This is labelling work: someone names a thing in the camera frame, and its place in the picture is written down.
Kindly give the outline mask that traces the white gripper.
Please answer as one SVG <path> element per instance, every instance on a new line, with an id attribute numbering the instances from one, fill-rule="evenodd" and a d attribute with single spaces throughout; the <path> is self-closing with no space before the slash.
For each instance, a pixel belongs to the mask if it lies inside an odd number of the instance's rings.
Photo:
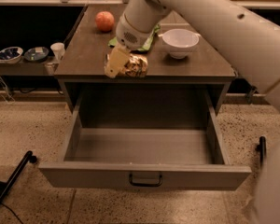
<path id="1" fill-rule="evenodd" d="M 130 60 L 130 50 L 140 49 L 155 26 L 154 20 L 145 14 L 124 12 L 116 28 L 116 38 L 119 42 L 109 54 L 105 66 L 105 74 L 114 78 Z"/>

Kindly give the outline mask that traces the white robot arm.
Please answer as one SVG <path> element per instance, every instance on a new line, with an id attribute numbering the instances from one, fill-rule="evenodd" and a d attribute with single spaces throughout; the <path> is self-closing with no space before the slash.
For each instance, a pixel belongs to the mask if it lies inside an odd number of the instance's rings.
<path id="1" fill-rule="evenodd" d="M 280 26 L 230 0 L 130 0 L 116 29 L 105 73 L 115 77 L 130 52 L 175 11 L 280 112 Z M 266 158 L 255 190 L 251 224 L 280 224 L 280 139 Z"/>

